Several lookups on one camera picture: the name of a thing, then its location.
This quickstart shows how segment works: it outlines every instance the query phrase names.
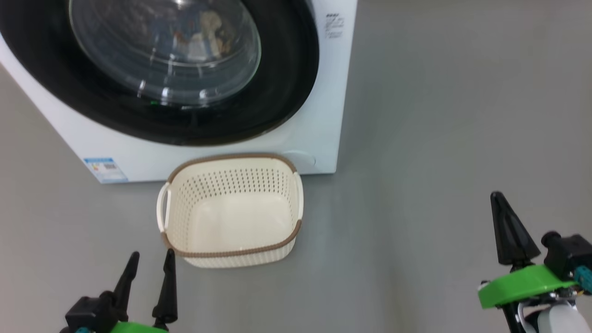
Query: gray floor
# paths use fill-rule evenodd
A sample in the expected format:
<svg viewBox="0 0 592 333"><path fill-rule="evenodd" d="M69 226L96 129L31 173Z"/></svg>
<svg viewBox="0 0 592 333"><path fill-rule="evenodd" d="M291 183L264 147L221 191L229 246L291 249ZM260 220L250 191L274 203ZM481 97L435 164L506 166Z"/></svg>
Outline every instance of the gray floor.
<svg viewBox="0 0 592 333"><path fill-rule="evenodd" d="M592 239L591 12L361 0L339 170L304 178L296 247L239 270L178 261L172 332L507 331L476 292L507 272L489 193L504 191L536 239ZM138 250L129 313L151 323L160 184L99 185L4 71L0 87L0 322L57 332ZM592 319L590 301L580 309Z"/></svg>

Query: white appliance body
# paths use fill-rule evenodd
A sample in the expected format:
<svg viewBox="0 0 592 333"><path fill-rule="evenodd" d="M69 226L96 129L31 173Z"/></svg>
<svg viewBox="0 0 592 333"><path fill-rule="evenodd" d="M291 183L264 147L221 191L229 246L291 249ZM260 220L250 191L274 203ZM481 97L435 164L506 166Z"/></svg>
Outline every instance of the white appliance body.
<svg viewBox="0 0 592 333"><path fill-rule="evenodd" d="M228 145L174 146L120 133L83 116L52 95L27 72L2 38L0 62L101 182L164 180L191 159L251 152L282 154L301 174L329 174L337 166L356 4L357 0L312 0L320 59L310 96L276 129ZM105 167L101 161L117 169L93 170Z"/></svg>

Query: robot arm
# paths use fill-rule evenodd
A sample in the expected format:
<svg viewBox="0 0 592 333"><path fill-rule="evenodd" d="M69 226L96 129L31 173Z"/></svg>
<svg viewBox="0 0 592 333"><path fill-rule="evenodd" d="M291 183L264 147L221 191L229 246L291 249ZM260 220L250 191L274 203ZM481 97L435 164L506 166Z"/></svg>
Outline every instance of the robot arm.
<svg viewBox="0 0 592 333"><path fill-rule="evenodd" d="M483 281L479 299L484 309L502 309L511 333L592 333L575 307L575 299L592 290L592 245L582 236L562 238L547 233L544 265L531 260L540 250L500 192L491 194L498 261L510 274ZM547 306L524 316L524 308Z"/></svg>
<svg viewBox="0 0 592 333"><path fill-rule="evenodd" d="M82 297L66 314L68 326L60 333L166 333L166 324L177 320L177 289L175 252L166 253L165 279L160 290L158 304L152 317L155 324L145 326L128 322L127 304L130 298L131 282L136 278L140 254L134 252L127 263L113 292L103 292L99 297Z"/></svg>

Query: white plastic basket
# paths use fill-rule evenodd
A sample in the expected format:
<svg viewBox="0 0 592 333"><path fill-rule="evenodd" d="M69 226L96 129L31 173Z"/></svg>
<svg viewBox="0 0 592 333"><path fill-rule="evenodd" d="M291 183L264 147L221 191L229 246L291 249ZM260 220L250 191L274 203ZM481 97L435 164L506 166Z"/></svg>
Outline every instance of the white plastic basket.
<svg viewBox="0 0 592 333"><path fill-rule="evenodd" d="M303 208L302 181L290 161L228 155L177 168L160 190L156 220L166 246L190 264L243 267L286 257Z"/></svg>

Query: teal connector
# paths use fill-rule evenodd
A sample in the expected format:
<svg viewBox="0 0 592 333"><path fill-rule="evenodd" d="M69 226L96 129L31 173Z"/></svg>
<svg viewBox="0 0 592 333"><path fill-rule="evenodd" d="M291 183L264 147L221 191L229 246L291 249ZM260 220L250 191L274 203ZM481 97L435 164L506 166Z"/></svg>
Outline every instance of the teal connector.
<svg viewBox="0 0 592 333"><path fill-rule="evenodd" d="M575 269L574 280L580 284L584 290L592 292L592 271L586 266L579 266Z"/></svg>

